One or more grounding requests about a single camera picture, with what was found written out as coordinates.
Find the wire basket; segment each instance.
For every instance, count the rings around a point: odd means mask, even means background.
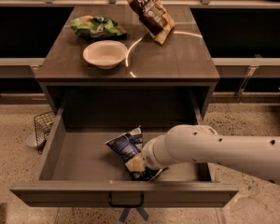
[[[42,153],[44,146],[49,137],[50,128],[52,127],[55,115],[53,112],[47,112],[35,116],[35,137],[39,153]]]

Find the countertop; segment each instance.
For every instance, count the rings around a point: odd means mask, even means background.
[[[165,7],[176,26],[160,46],[128,5],[75,6],[48,57],[35,73],[36,80],[217,82],[219,75],[189,6]],[[130,49],[127,61],[110,70],[101,70],[84,61],[82,52],[93,40],[76,36],[69,27],[72,19],[84,15],[107,16],[126,29],[127,37],[120,42]]]

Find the chip bag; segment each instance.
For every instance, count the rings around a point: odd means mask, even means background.
[[[132,10],[138,14],[140,22],[144,24],[150,35],[160,43],[175,27],[175,22],[162,5],[160,0],[127,0]]]
[[[143,138],[140,127],[105,142],[113,151],[120,154],[134,181],[149,181],[161,170],[147,168],[142,157]]]
[[[122,26],[107,17],[83,16],[73,19],[70,26],[76,35],[82,37],[109,38],[126,34]]]

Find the floor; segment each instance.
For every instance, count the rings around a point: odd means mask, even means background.
[[[34,116],[50,111],[39,98],[0,100],[0,223],[67,224],[120,223],[122,209],[32,208],[9,191],[34,175],[40,155],[26,144],[34,131]],[[205,124],[221,134],[280,135],[280,103],[212,103]],[[224,208],[148,208],[148,220],[132,209],[125,223],[280,224],[280,187],[222,166],[221,183],[235,184],[238,194]]]

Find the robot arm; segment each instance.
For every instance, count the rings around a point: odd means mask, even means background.
[[[280,136],[225,136],[203,125],[179,125],[146,143],[150,169],[212,162],[280,185]]]

